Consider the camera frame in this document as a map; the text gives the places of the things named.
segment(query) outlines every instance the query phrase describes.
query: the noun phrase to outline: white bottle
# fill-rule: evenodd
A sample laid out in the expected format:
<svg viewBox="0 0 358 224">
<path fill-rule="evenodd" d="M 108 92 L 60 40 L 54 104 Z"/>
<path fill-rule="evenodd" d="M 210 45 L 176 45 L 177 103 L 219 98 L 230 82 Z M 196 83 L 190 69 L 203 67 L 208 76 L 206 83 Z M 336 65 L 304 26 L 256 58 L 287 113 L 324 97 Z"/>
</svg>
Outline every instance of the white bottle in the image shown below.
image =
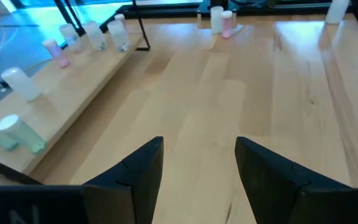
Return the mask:
<svg viewBox="0 0 358 224">
<path fill-rule="evenodd" d="M 1 78 L 27 102 L 35 100 L 42 94 L 31 78 L 18 67 L 8 68 L 3 71 Z"/>
<path fill-rule="evenodd" d="M 86 34 L 88 35 L 89 41 L 95 50 L 104 50 L 107 48 L 107 42 L 104 38 L 102 31 L 95 21 L 87 22 L 82 25 Z"/>
<path fill-rule="evenodd" d="M 131 41 L 121 21 L 111 21 L 107 24 L 112 41 L 119 52 L 127 52 L 131 48 Z"/>
<path fill-rule="evenodd" d="M 222 6 L 214 6 L 211 8 L 211 32 L 213 34 L 220 34 L 222 32 L 222 12 Z"/>
<path fill-rule="evenodd" d="M 125 21 L 125 16 L 123 14 L 117 14 L 114 16 L 114 19 L 117 20 L 117 21 L 121 21 L 122 24 L 124 25 L 124 28 L 125 28 L 125 31 L 128 32 L 128 29 L 127 29 L 127 22 Z"/>
<path fill-rule="evenodd" d="M 0 120 L 0 132 L 6 133 L 32 153 L 40 153 L 47 143 L 19 115 L 11 114 Z"/>
<path fill-rule="evenodd" d="M 329 7 L 326 23 L 338 24 L 343 20 L 347 7 L 349 7 L 349 0 L 334 0 Z"/>
</svg>

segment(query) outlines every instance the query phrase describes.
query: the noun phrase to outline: pink cup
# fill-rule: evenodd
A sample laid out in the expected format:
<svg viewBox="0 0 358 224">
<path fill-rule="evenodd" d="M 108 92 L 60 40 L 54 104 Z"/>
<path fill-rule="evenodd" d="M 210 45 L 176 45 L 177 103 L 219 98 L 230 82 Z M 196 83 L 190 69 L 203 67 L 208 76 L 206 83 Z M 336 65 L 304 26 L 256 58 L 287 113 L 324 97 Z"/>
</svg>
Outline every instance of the pink cup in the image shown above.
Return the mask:
<svg viewBox="0 0 358 224">
<path fill-rule="evenodd" d="M 44 47 L 49 51 L 50 55 L 58 63 L 60 68 L 69 66 L 70 61 L 68 61 L 67 56 L 57 44 L 55 39 L 45 40 L 42 42 L 42 45 L 44 45 Z"/>
<path fill-rule="evenodd" d="M 232 27 L 232 17 L 233 13 L 231 11 L 223 11 L 221 13 L 222 17 L 222 37 L 228 39 L 231 36 L 231 27 Z"/>
</svg>

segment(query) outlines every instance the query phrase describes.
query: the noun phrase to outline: black object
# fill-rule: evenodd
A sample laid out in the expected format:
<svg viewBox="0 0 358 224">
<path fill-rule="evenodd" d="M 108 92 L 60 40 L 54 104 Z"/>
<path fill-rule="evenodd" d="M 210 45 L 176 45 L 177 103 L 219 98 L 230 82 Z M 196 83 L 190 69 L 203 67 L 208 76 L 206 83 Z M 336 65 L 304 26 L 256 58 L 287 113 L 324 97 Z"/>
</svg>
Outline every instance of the black object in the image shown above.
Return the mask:
<svg viewBox="0 0 358 224">
<path fill-rule="evenodd" d="M 65 5 L 62 3 L 61 0 L 53 0 L 57 6 L 57 8 L 59 9 L 60 13 L 62 14 L 64 20 L 67 22 L 67 23 L 70 23 L 73 25 L 73 27 L 75 27 L 75 24 L 73 22 L 73 20 L 71 19 L 69 13 L 67 12 L 67 10 L 65 9 Z"/>
<path fill-rule="evenodd" d="M 0 174 L 9 180 L 13 180 L 21 184 L 41 184 L 40 182 L 29 177 L 28 175 L 22 174 L 21 172 L 18 172 L 8 166 L 5 166 L 2 163 L 0 163 Z"/>
<path fill-rule="evenodd" d="M 0 187 L 0 223 L 152 223 L 162 164 L 156 137 L 83 185 Z"/>
<path fill-rule="evenodd" d="M 227 3 L 225 0 L 209 0 L 209 8 L 214 6 L 222 6 L 224 8 L 225 3 Z"/>
<path fill-rule="evenodd" d="M 358 223 L 358 189 L 238 137 L 236 160 L 258 224 Z"/>
<path fill-rule="evenodd" d="M 79 27 L 80 29 L 83 29 L 83 28 L 82 28 L 81 21 L 79 20 L 78 16 L 75 14 L 75 11 L 73 10 L 73 8 L 72 8 L 72 6 L 71 6 L 70 1 L 69 1 L 69 0 L 64 0 L 64 1 L 65 1 L 66 5 L 67 5 L 67 7 L 68 7 L 68 10 L 69 10 L 70 13 L 73 15 L 74 20 L 75 20 L 75 22 L 77 23 L 78 27 Z"/>
</svg>

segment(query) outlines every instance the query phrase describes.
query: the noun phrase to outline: wooden tabletop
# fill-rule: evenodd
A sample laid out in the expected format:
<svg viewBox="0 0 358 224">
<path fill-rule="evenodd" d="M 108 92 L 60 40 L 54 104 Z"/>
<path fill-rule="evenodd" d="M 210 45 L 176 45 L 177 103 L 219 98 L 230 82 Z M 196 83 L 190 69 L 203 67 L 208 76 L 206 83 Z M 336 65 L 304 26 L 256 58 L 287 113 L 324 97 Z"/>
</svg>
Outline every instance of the wooden tabletop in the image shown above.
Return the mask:
<svg viewBox="0 0 358 224">
<path fill-rule="evenodd" d="M 18 114 L 48 142 L 40 154 L 24 147 L 12 152 L 0 148 L 1 163 L 30 173 L 143 40 L 140 34 L 130 34 L 131 49 L 120 53 L 110 34 L 105 37 L 108 40 L 105 51 L 93 50 L 84 35 L 81 39 L 88 44 L 84 52 L 75 55 L 65 49 L 71 62 L 69 67 L 61 69 L 52 61 L 36 73 L 32 79 L 44 93 L 40 98 L 28 103 L 11 93 L 0 101 L 0 118 Z"/>
<path fill-rule="evenodd" d="M 145 20 L 152 50 L 128 59 L 31 176 L 82 184 L 163 136 L 154 223 L 255 223 L 234 158 L 245 136 L 358 187 L 354 16 L 237 19 L 228 40 L 195 18 Z"/>
</svg>

